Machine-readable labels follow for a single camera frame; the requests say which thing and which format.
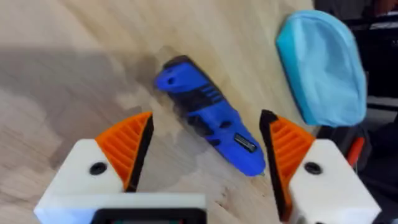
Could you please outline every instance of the orange gripper pad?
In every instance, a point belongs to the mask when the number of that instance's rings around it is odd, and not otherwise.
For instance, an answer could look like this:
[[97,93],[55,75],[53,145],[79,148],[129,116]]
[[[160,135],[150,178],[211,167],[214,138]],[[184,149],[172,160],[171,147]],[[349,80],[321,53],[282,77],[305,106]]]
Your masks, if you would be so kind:
[[287,222],[292,211],[289,182],[315,137],[293,122],[266,110],[262,112],[260,129],[267,146],[279,218]]
[[127,192],[137,189],[153,130],[152,112],[145,112],[115,124],[95,138]]

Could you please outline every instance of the blue tool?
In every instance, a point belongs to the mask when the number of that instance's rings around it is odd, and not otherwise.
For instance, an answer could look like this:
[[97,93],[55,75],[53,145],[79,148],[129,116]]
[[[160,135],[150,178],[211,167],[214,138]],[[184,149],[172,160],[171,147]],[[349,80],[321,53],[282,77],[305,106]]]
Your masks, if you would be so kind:
[[167,62],[155,84],[184,110],[188,124],[243,174],[255,176],[264,171],[259,143],[218,87],[187,56]]

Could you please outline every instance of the blue fabric case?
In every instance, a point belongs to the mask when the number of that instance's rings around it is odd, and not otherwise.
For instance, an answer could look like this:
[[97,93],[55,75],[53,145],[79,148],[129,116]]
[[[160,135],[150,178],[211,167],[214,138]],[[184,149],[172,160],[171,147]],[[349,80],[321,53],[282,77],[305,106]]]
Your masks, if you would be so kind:
[[366,113],[366,78],[351,31],[321,11],[287,18],[277,48],[307,124],[352,126]]

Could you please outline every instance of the wood grain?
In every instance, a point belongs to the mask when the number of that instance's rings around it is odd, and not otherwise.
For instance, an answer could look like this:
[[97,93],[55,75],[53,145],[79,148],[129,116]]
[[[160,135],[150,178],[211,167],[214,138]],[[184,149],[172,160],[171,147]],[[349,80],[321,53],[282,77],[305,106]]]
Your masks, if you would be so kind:
[[187,54],[262,142],[261,109],[304,125],[275,48],[284,18],[311,0],[0,0],[0,219],[32,209],[82,138],[154,112],[139,190],[203,192],[209,223],[278,223],[269,174],[243,176],[153,87]]

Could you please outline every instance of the orange ridged pad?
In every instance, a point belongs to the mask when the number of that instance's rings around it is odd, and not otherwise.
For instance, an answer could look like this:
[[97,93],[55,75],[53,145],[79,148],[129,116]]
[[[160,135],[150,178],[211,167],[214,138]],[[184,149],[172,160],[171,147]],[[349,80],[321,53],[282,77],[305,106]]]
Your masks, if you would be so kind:
[[289,182],[310,149],[315,137],[289,120],[280,116],[277,116],[277,118],[278,120],[270,123],[269,128],[275,163],[285,198],[286,212],[283,221],[287,221],[292,210]]
[[95,138],[126,191],[135,191],[153,129],[152,113],[145,112],[115,124]]

